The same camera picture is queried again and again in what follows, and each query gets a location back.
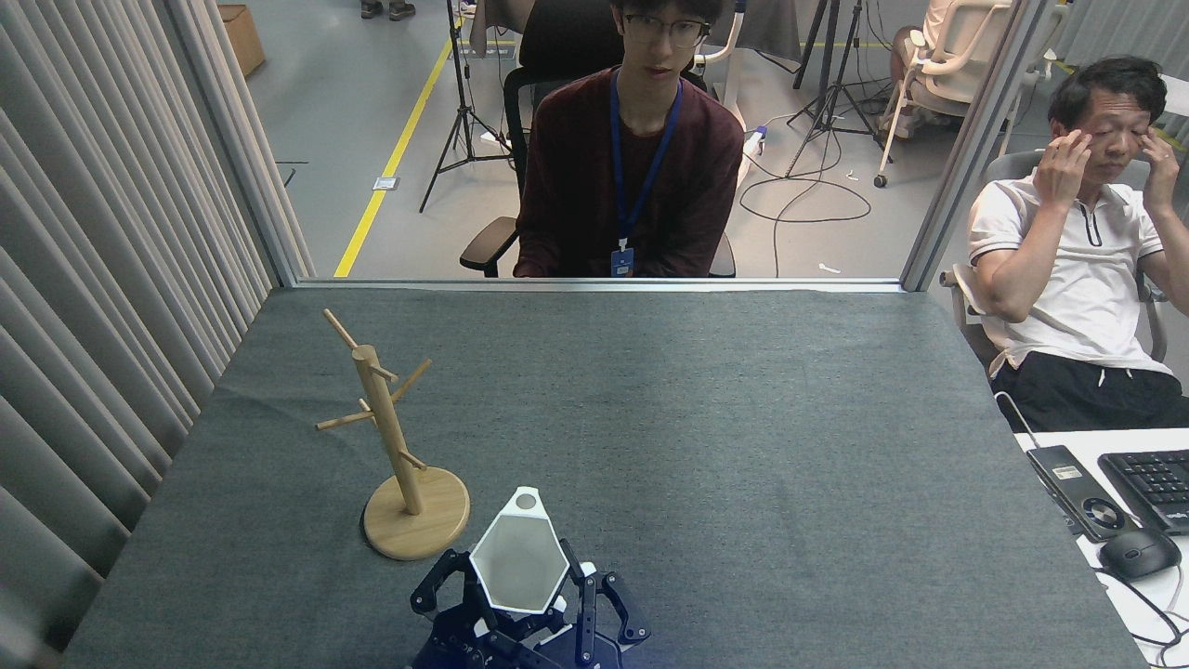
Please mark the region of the white-shirt person's right hand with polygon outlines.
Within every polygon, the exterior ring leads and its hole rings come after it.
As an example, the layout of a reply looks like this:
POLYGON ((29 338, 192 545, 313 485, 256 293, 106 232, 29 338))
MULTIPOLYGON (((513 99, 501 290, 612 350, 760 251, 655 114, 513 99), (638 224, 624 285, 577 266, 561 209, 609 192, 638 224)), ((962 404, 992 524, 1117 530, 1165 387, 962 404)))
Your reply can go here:
POLYGON ((1034 187, 1040 204, 1046 207, 1072 204, 1092 157, 1092 133, 1074 130, 1067 135, 1053 137, 1043 150, 1034 187))

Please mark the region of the white-shirt person's left hand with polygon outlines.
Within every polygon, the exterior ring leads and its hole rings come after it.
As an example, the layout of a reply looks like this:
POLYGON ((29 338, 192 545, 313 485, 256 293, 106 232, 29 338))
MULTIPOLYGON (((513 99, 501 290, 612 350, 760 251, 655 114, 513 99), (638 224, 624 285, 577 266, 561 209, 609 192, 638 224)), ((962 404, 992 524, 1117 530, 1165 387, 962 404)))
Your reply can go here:
POLYGON ((1141 140, 1143 153, 1149 160, 1149 178, 1143 187, 1143 206, 1151 217, 1172 216, 1178 160, 1171 144, 1155 127, 1149 127, 1141 140))

